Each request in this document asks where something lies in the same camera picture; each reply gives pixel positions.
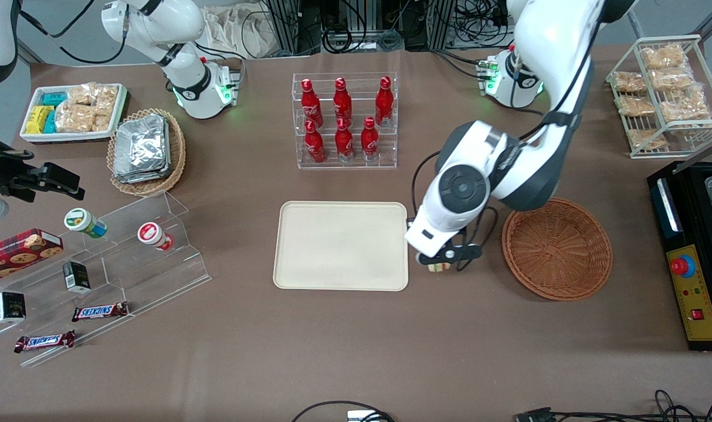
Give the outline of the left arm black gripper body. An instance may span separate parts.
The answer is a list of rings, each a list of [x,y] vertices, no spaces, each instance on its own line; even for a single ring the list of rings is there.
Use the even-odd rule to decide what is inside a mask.
[[[446,244],[432,257],[418,252],[416,261],[423,266],[455,264],[461,261],[474,261],[479,259],[482,253],[482,246],[479,244],[469,244],[468,246]]]

